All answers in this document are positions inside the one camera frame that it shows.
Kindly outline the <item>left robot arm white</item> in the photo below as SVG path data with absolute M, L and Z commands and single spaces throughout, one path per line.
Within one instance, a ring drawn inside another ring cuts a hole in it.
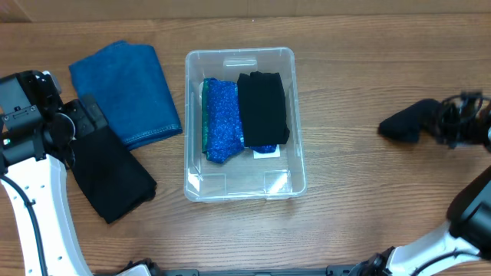
M 91 274 L 74 229 L 71 143 L 107 126 L 91 95 L 64 103 L 48 71 L 1 79 L 1 184 L 15 214 L 27 275 Z

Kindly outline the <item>sparkly blue green garment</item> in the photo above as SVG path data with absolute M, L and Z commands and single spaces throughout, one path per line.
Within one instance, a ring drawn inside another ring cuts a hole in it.
M 204 79 L 201 105 L 202 153 L 207 160 L 224 163 L 246 148 L 259 151 L 266 147 L 245 146 L 237 82 L 214 77 Z

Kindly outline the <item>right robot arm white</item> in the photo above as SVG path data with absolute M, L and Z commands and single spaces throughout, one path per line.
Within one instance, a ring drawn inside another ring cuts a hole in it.
M 423 99 L 378 127 L 385 138 L 417 143 L 421 131 L 451 149 L 490 148 L 490 98 L 480 90 L 438 101 Z M 356 264 L 352 275 L 434 275 L 454 265 L 490 259 L 490 171 L 457 194 L 445 222 L 409 245 L 392 247 Z

